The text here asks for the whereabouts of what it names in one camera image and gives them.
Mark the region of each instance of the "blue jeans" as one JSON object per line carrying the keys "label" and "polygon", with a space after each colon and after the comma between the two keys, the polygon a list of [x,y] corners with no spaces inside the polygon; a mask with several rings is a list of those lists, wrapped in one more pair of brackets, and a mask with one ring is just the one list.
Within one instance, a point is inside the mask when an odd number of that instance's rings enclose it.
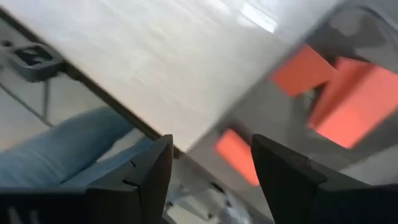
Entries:
{"label": "blue jeans", "polygon": [[147,149],[133,147],[96,162],[134,127],[111,108],[70,118],[0,154],[0,187],[79,187],[90,184]]}

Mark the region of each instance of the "white surface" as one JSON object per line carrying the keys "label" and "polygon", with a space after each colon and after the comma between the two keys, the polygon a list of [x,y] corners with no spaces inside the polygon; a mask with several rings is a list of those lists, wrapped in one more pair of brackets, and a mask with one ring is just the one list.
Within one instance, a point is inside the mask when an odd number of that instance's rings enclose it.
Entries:
{"label": "white surface", "polygon": [[45,130],[46,125],[0,89],[0,152]]}
{"label": "white surface", "polygon": [[369,185],[396,184],[397,158],[398,145],[394,145],[340,172]]}
{"label": "white surface", "polygon": [[137,142],[144,137],[144,134],[140,132],[138,129],[133,129],[129,133],[127,133],[123,138],[115,142],[113,147],[105,153],[98,161],[103,161],[105,159],[109,159],[117,155],[119,152],[129,149],[133,145],[137,144]]}
{"label": "white surface", "polygon": [[187,151],[339,0],[0,0]]}
{"label": "white surface", "polygon": [[177,224],[207,224],[207,223],[211,223],[211,224],[217,224],[217,220],[210,220],[209,222],[205,222],[204,220],[198,218],[197,216],[195,216],[194,214],[186,211],[185,209],[177,206],[172,207],[168,214],[170,215],[170,217],[177,223]]}
{"label": "white surface", "polygon": [[8,68],[0,70],[0,83],[42,115],[44,103],[43,83],[28,83],[16,72]]}
{"label": "white surface", "polygon": [[50,80],[49,121],[57,125],[105,103],[80,82],[59,73]]}

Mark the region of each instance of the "leg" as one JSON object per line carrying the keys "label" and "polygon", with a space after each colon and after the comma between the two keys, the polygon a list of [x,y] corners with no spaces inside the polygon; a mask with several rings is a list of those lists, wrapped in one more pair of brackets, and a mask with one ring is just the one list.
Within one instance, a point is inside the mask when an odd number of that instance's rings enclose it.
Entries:
{"label": "leg", "polygon": [[131,129],[111,108],[68,119],[0,154],[0,187],[59,185],[92,165]]}

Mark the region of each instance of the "table surface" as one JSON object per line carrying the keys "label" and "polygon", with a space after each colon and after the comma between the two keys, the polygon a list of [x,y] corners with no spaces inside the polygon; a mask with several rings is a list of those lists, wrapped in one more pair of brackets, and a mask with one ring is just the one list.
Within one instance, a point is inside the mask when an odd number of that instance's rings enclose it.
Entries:
{"label": "table surface", "polygon": [[343,0],[0,0],[188,151]]}

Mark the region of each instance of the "orange block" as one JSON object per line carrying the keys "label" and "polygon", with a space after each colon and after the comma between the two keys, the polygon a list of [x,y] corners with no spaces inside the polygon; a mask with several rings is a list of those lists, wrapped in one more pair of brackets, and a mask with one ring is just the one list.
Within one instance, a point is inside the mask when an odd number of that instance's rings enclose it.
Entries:
{"label": "orange block", "polygon": [[233,130],[227,130],[215,145],[217,153],[251,185],[259,185],[250,146]]}
{"label": "orange block", "polygon": [[288,95],[304,93],[330,80],[336,70],[310,46],[304,45],[271,77]]}
{"label": "orange block", "polygon": [[398,75],[371,63],[340,58],[308,125],[352,148],[398,106]]}

